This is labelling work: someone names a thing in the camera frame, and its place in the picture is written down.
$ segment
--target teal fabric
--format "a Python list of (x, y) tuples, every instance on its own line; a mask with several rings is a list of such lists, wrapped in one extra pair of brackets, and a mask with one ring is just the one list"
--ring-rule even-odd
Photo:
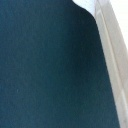
[(0, 0), (0, 128), (119, 128), (95, 20), (71, 0)]

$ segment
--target dark teal surface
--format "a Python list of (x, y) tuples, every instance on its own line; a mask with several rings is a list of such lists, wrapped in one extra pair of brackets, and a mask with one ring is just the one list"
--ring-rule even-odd
[(0, 128), (119, 128), (95, 20), (71, 0), (0, 0)]

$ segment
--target white paper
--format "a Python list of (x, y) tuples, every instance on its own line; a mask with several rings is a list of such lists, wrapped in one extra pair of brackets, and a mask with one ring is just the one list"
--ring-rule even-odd
[(96, 0), (73, 0), (75, 4), (86, 9), (93, 16), (95, 16), (95, 3)]

